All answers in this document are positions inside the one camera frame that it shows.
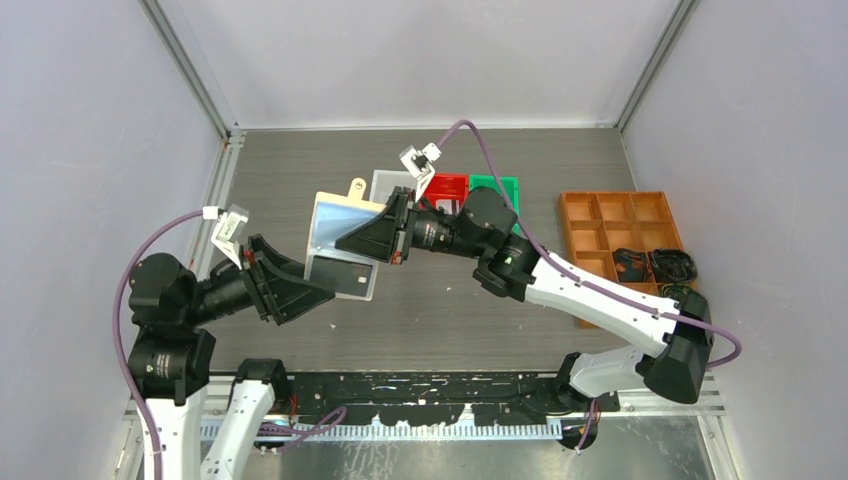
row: green bin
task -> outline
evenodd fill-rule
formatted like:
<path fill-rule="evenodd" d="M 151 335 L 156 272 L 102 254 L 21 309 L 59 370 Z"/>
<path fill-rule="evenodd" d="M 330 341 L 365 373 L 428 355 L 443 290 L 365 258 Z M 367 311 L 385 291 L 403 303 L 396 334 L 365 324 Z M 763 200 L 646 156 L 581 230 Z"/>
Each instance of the green bin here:
<path fill-rule="evenodd" d="M 518 178 L 516 177 L 501 177 L 501 182 L 504 184 L 504 188 L 506 189 L 507 195 L 509 195 L 509 199 L 512 200 L 512 205 L 515 207 L 515 213 L 521 214 L 521 201 L 520 201 L 520 193 L 521 187 L 518 186 Z M 495 183 L 495 177 L 491 175 L 471 175 L 471 184 L 469 185 L 471 190 L 474 190 L 477 187 L 489 187 L 494 189 L 496 192 L 500 192 L 498 188 L 498 184 Z M 513 233 L 520 234 L 521 227 L 516 223 L 514 227 L 512 227 Z"/>

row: white wall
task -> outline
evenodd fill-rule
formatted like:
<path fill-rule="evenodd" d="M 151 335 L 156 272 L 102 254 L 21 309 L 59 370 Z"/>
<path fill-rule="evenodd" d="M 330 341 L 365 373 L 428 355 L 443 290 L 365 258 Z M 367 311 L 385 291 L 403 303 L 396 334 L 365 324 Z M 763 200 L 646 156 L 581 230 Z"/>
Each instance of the white wall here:
<path fill-rule="evenodd" d="M 11 2 L 0 31 L 0 476 L 111 478 L 118 277 L 221 143 L 138 2 Z"/>
<path fill-rule="evenodd" d="M 677 0 L 170 0 L 245 128 L 612 125 Z"/>
<path fill-rule="evenodd" d="M 848 3 L 701 2 L 626 130 L 668 193 L 713 321 L 750 478 L 845 478 Z"/>

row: scratched metal surface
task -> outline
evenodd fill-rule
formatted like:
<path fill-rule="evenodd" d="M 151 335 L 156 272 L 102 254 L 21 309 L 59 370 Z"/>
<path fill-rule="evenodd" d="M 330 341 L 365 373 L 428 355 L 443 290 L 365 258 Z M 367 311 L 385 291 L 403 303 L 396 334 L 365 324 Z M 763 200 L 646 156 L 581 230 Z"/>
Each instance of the scratched metal surface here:
<path fill-rule="evenodd" d="M 307 443 L 278 457 L 254 451 L 245 480 L 712 480 L 694 417 L 601 420 L 580 457 L 554 441 Z"/>
<path fill-rule="evenodd" d="M 231 200 L 250 210 L 246 234 L 263 233 L 303 261 L 315 192 L 346 194 L 374 169 L 401 168 L 406 146 L 442 131 L 251 132 Z M 619 135 L 609 129 L 484 132 L 502 175 L 521 184 L 521 214 L 540 241 L 562 251 L 555 200 L 563 190 L 632 190 Z M 442 172 L 488 173 L 473 136 L 444 149 Z M 555 370 L 572 351 L 623 345 L 578 329 L 570 315 L 499 299 L 471 278 L 474 262 L 413 251 L 408 263 L 382 265 L 371 302 L 335 300 L 277 327 L 246 311 L 209 326 L 216 370 L 245 357 L 280 358 L 291 370 Z"/>

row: orange compartment tray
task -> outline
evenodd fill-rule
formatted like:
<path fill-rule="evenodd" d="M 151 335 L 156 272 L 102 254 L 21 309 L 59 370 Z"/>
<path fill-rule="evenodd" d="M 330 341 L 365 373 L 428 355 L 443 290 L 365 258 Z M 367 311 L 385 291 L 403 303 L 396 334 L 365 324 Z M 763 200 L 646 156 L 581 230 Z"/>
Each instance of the orange compartment tray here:
<path fill-rule="evenodd" d="M 566 241 L 566 260 L 616 283 L 621 282 L 612 260 L 615 250 L 683 249 L 662 192 L 563 192 L 557 209 Z M 657 295 L 660 284 L 648 268 L 647 281 L 622 285 Z M 581 327 L 597 328 L 582 319 L 577 322 Z"/>

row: wood grain surface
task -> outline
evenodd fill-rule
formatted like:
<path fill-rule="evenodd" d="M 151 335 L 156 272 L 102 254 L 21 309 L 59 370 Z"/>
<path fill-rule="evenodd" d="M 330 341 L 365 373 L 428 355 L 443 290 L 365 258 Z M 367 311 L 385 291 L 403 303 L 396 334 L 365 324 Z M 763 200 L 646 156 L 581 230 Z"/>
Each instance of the wood grain surface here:
<path fill-rule="evenodd" d="M 250 132 L 230 200 L 250 211 L 246 235 L 262 233 L 303 261 L 317 191 L 346 194 L 374 169 L 400 170 L 398 153 L 442 131 Z M 611 129 L 484 131 L 502 175 L 521 184 L 521 214 L 543 244 L 563 251 L 556 199 L 564 190 L 632 190 L 618 132 Z M 442 172 L 488 173 L 474 137 L 459 132 L 437 163 Z M 573 351 L 617 348 L 600 329 L 568 314 L 496 298 L 471 278 L 475 262 L 412 251 L 381 265 L 371 302 L 333 300 L 277 327 L 253 310 L 209 326 L 214 370 L 242 359 L 280 358 L 289 370 L 556 370 Z"/>

